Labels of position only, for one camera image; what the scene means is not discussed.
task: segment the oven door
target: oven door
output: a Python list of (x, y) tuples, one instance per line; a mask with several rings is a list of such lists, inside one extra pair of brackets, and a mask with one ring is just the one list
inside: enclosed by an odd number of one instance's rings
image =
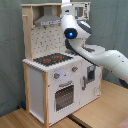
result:
[(52, 125), (79, 108), (80, 74), (49, 87), (49, 123)]

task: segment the knob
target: knob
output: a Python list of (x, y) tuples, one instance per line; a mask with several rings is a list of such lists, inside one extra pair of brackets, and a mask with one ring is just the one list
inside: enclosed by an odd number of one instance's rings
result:
[(55, 74), (54, 74), (54, 78), (55, 78), (55, 79), (58, 79), (59, 77), (60, 77), (60, 75), (59, 75), (58, 73), (55, 73)]
[(73, 72), (75, 72), (76, 70), (78, 70), (77, 67), (73, 67), (73, 68), (72, 68), (72, 71), (73, 71)]

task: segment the control panel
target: control panel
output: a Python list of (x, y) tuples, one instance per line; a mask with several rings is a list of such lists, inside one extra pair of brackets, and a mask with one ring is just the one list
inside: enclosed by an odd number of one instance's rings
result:
[(60, 68), (58, 67), (57, 69), (53, 69), (48, 72), (48, 79), (52, 83), (62, 81), (64, 79), (71, 77), (72, 75), (80, 73), (80, 67), (80, 62), (75, 62), (74, 64), (67, 64)]

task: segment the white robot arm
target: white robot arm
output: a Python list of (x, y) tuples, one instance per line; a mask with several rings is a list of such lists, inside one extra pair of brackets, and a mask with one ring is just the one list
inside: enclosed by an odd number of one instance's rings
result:
[(89, 38), (91, 35), (91, 27), (84, 21), (75, 20), (75, 17), (72, 15), (72, 4), (70, 3), (70, 0), (62, 0), (61, 9), (61, 26), (62, 31), (67, 38), (66, 47), (89, 62), (106, 67), (128, 84), (128, 59), (117, 50), (109, 50), (94, 55), (83, 49), (81, 47), (83, 44), (81, 39), (84, 37), (86, 39)]

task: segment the wooden play kitchen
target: wooden play kitchen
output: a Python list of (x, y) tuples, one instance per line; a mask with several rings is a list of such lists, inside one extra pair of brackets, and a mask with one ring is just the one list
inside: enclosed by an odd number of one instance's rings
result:
[[(89, 20), (90, 2), (72, 4), (76, 20)], [(46, 128), (101, 95), (102, 67), (66, 49), (60, 13), (60, 3), (22, 5), (26, 107)], [(105, 50), (82, 40), (92, 54)]]

